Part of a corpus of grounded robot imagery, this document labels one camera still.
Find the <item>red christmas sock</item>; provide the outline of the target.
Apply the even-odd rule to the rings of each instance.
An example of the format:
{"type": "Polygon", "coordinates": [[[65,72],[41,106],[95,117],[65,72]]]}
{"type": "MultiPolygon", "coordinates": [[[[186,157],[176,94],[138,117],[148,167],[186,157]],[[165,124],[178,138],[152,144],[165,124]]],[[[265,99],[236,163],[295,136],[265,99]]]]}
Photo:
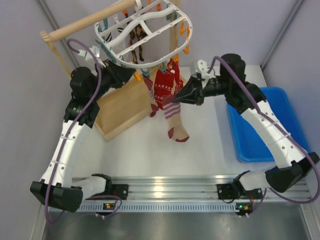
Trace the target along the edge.
{"type": "Polygon", "coordinates": [[[154,98],[161,110],[164,110],[165,104],[163,98],[172,93],[174,86],[174,75],[171,72],[163,73],[161,70],[157,70],[154,80],[154,98]]]}
{"type": "Polygon", "coordinates": [[[179,64],[173,59],[170,59],[167,64],[167,69],[171,74],[173,74],[173,89],[171,92],[175,95],[184,87],[184,81],[180,76],[179,64]]]}

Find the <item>white plastic sock hanger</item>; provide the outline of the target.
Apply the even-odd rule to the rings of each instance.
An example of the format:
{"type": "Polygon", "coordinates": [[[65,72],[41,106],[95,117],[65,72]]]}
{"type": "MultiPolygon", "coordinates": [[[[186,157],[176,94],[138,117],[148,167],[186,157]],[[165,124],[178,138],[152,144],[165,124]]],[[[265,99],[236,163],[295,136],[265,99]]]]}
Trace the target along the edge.
{"type": "Polygon", "coordinates": [[[134,69],[147,69],[169,61],[178,59],[179,53],[183,51],[189,53],[189,42],[193,33],[193,25],[190,18],[169,0],[156,0],[143,7],[140,0],[134,6],[135,13],[128,15],[128,11],[123,10],[125,19],[119,21],[114,16],[115,24],[108,25],[108,19],[103,19],[104,28],[100,23],[94,24],[94,30],[98,40],[96,41],[107,57],[114,64],[134,69]],[[162,3],[166,3],[166,8],[161,9],[162,3]],[[147,20],[166,17],[169,21],[165,26],[151,31],[146,24],[147,20]],[[149,42],[156,36],[161,35],[168,29],[173,29],[180,25],[179,34],[186,35],[181,46],[176,46],[170,53],[160,57],[153,62],[144,62],[142,45],[149,42]]]}

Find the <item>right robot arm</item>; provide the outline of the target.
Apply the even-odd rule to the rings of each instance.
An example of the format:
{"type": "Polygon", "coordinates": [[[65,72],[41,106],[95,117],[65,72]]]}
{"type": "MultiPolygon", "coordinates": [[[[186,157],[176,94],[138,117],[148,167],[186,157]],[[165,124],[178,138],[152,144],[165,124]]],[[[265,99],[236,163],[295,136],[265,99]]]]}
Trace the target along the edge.
{"type": "Polygon", "coordinates": [[[226,102],[250,124],[270,151],[276,166],[268,170],[245,171],[232,180],[231,197],[246,198],[253,190],[270,189],[278,197],[314,171],[320,157],[307,152],[285,129],[267,97],[246,81],[246,63],[240,55],[215,56],[211,65],[195,61],[186,85],[173,97],[174,103],[202,105],[207,97],[223,95],[226,102]]]}

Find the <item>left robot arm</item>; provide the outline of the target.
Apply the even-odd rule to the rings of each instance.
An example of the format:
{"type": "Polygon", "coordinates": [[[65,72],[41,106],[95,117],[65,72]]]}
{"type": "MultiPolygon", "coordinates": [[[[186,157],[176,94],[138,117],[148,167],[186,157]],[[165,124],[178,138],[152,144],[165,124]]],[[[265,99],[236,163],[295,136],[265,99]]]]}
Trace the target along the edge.
{"type": "Polygon", "coordinates": [[[113,194],[111,178],[102,173],[73,182],[77,156],[100,110],[98,100],[109,89],[123,87],[135,73],[135,69],[110,60],[104,61],[100,70],[101,75],[94,75],[88,67],[81,66],[70,74],[71,100],[65,109],[56,150],[40,180],[30,186],[31,193],[44,206],[74,213],[86,199],[107,199],[113,194]]]}

